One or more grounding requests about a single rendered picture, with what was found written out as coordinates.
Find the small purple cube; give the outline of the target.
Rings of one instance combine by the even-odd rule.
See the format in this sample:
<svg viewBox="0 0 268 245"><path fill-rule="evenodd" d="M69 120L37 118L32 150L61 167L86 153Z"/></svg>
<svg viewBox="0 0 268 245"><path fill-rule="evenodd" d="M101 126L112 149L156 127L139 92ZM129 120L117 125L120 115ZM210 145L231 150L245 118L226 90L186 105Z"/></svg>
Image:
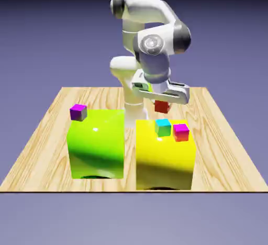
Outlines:
<svg viewBox="0 0 268 245"><path fill-rule="evenodd" d="M75 104L70 108L71 120L83 121L87 117L87 106Z"/></svg>

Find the large lime green box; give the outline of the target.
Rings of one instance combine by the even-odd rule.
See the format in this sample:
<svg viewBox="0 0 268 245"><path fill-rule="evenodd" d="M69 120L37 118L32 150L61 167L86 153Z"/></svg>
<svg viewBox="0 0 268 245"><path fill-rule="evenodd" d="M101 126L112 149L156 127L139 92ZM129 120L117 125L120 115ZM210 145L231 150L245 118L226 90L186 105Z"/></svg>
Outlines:
<svg viewBox="0 0 268 245"><path fill-rule="evenodd" d="M88 109L83 121L72 121L66 136L73 179L124 177L125 112Z"/></svg>

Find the small magenta cube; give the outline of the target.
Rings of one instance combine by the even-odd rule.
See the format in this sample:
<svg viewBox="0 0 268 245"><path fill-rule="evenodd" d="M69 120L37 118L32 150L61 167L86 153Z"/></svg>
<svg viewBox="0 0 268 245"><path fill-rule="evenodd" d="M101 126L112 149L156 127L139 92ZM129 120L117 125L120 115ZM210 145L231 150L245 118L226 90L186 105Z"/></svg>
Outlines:
<svg viewBox="0 0 268 245"><path fill-rule="evenodd" d="M189 128L187 124L174 124L173 125L173 137L175 141L188 141L189 139Z"/></svg>

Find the small red cube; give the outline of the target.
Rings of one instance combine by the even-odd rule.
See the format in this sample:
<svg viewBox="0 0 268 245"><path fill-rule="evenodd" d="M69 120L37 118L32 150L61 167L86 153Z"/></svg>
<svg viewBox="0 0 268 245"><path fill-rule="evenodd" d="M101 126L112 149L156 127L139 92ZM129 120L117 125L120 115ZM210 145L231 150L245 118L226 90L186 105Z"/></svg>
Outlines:
<svg viewBox="0 0 268 245"><path fill-rule="evenodd" d="M167 114L170 110L170 104L164 101L154 101L154 111L158 113Z"/></svg>

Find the large yellow box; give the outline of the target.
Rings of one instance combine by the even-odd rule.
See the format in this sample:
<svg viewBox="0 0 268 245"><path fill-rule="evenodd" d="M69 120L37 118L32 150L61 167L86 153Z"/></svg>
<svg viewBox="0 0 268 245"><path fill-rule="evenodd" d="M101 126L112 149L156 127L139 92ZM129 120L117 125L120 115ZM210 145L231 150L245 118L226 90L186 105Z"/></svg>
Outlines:
<svg viewBox="0 0 268 245"><path fill-rule="evenodd" d="M157 122L136 121L136 189L190 190L196 157L193 136L176 141L171 127L169 136L159 137Z"/></svg>

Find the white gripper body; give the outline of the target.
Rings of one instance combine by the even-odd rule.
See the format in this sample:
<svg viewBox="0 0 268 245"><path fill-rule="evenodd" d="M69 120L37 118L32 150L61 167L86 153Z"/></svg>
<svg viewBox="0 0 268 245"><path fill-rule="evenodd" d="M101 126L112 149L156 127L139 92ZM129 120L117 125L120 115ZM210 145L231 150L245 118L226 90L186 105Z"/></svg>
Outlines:
<svg viewBox="0 0 268 245"><path fill-rule="evenodd" d="M189 102L189 86L166 81L162 84L133 82L131 89L136 96L152 102L162 101L185 105Z"/></svg>

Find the small cyan cube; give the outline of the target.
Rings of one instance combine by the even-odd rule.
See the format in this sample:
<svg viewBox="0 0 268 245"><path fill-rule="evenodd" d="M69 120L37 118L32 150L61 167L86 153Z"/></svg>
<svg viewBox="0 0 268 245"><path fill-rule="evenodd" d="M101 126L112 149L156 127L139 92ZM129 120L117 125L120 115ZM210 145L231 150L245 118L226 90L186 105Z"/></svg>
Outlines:
<svg viewBox="0 0 268 245"><path fill-rule="evenodd" d="M167 137L171 135L171 123L168 119L155 120L155 132L158 137Z"/></svg>

